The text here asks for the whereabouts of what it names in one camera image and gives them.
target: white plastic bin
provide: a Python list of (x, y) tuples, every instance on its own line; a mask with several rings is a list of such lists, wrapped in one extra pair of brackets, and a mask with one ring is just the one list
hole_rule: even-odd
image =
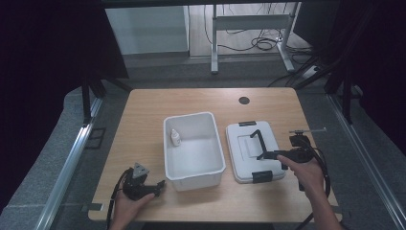
[[(170, 133), (181, 138), (175, 146)], [(164, 121), (165, 172), (176, 191), (218, 185), (226, 165), (214, 115), (201, 112), (168, 117)]]

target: white wall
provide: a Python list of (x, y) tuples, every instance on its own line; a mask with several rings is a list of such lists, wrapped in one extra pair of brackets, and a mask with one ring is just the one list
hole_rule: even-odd
[(187, 7), (107, 9), (122, 55), (189, 50)]

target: wooden table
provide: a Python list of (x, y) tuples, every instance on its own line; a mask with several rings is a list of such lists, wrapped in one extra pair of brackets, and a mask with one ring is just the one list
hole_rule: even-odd
[[(241, 97), (249, 98), (250, 102), (241, 104), (238, 101)], [(226, 170), (218, 186), (176, 192), (165, 176), (163, 122), (168, 116), (203, 111), (214, 114)], [(308, 129), (296, 92), (291, 88), (132, 91), (93, 199), (93, 203), (102, 203), (103, 208), (89, 211), (89, 218), (106, 218), (109, 198), (118, 178), (138, 162), (150, 170), (146, 185), (167, 180), (161, 196), (143, 209), (138, 221), (303, 221), (311, 213), (311, 207), (305, 193), (299, 191), (298, 180), (292, 171), (287, 171), (284, 179), (269, 183), (236, 183), (226, 126), (246, 121), (267, 121), (281, 150), (292, 149), (289, 130)], [(311, 134), (307, 135), (314, 146)], [(337, 205), (333, 193), (329, 201)]]

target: person's left hand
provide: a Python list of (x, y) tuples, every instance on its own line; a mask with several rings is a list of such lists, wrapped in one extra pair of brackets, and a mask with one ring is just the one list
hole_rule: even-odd
[(135, 219), (142, 207), (149, 203), (155, 194), (148, 194), (139, 200), (128, 198), (122, 190), (119, 190), (115, 199), (114, 217), (110, 230), (123, 230)]

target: container lid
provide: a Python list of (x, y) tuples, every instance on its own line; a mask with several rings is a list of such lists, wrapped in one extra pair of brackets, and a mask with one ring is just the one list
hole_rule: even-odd
[(253, 183), (253, 173), (272, 172), (272, 180), (282, 179), (285, 176), (279, 160), (263, 158), (257, 160), (257, 157), (263, 153), (258, 132), (254, 134), (257, 130), (268, 151), (279, 149), (272, 128), (267, 122), (248, 122), (227, 126), (227, 140), (238, 183)]

